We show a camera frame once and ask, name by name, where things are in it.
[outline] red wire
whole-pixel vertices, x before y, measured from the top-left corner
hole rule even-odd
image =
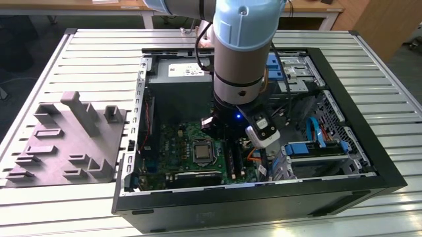
[[[148,139],[148,135],[149,135],[149,113],[148,113],[148,103],[145,101],[145,116],[146,116],[146,136],[142,142],[142,145],[140,146],[138,152],[144,149],[145,143],[146,143],[146,139]]]

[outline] motherboard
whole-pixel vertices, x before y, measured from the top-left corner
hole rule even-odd
[[[225,147],[222,140],[210,139],[200,131],[198,122],[162,124],[158,131],[157,158],[145,161],[148,186],[142,189],[173,188],[170,183],[176,178],[202,182],[197,179],[198,174],[210,180],[209,185],[216,184],[209,177],[218,180],[218,185],[254,182],[253,167],[245,167],[244,175],[240,176],[226,172]]]

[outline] wooden table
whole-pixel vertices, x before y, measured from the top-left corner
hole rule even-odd
[[[333,1],[327,5],[313,0],[293,0],[293,17],[323,18],[319,30],[329,30],[343,6]],[[288,17],[289,4],[281,17]],[[136,15],[144,20],[145,29],[153,29],[152,16],[165,15],[152,11],[141,0],[121,0],[114,4],[91,4],[90,0],[0,0],[2,15]]]

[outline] black cable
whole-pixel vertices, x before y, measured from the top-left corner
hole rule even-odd
[[[181,23],[181,26],[180,27],[182,27],[184,26],[184,24],[185,24],[185,22],[186,22],[186,20],[188,20],[189,18],[188,17],[185,17],[185,19],[184,19],[184,22]]]
[[[300,93],[298,95],[296,95],[296,96],[290,99],[290,103],[296,103],[298,100],[304,99],[305,97],[316,96],[320,92],[321,92],[321,90],[315,89],[315,90],[308,91],[308,92],[305,92],[305,93]],[[284,109],[286,105],[288,105],[288,103],[284,103],[280,107],[277,107],[277,108],[273,110],[273,112],[272,112],[272,114],[270,114],[270,117],[274,117],[274,116],[277,115],[278,111],[280,111],[281,109]]]
[[[288,85],[288,81],[286,81],[288,77],[286,77],[285,72],[284,72],[282,63],[281,63],[281,60],[278,59],[278,54],[277,54],[273,42],[270,42],[270,48],[272,48],[274,59],[276,59],[276,62],[277,62],[277,66],[278,66],[278,69],[280,69],[280,72],[281,72],[281,75],[282,75],[282,78],[284,78],[282,81],[284,81],[284,85],[285,85],[286,98],[288,98],[288,112],[286,112],[285,118],[286,118],[286,122],[288,122],[289,121],[289,112],[290,112],[290,92],[289,92],[289,85]]]
[[[209,26],[212,25],[212,22],[209,22],[206,24],[206,26],[204,27],[202,31],[200,32],[200,34],[197,35],[196,37],[196,41],[194,41],[194,58],[196,58],[196,63],[197,63],[197,66],[198,68],[205,71],[205,72],[209,72],[208,68],[205,66],[202,66],[202,64],[200,63],[200,60],[198,60],[198,52],[197,52],[197,45],[198,45],[198,41],[201,39],[201,37],[204,36]]]
[[[289,3],[289,14],[290,14],[290,16],[289,16],[289,14],[288,14],[288,16],[289,16],[289,17],[293,17],[294,8],[293,8],[293,6],[292,6],[290,0],[286,0],[286,1],[288,1],[288,3]]]

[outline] white table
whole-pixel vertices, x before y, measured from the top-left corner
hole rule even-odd
[[[0,171],[13,167],[37,120],[39,102],[79,91],[94,107],[130,110],[141,48],[193,47],[194,35],[177,30],[78,30],[63,35],[0,145]],[[357,104],[408,186],[336,216],[286,220],[180,236],[369,236],[422,231],[422,108],[360,37],[348,32],[284,31],[277,47],[319,47]],[[0,173],[0,185],[6,172]],[[114,183],[0,189],[0,236],[132,236],[138,232],[112,216]]]

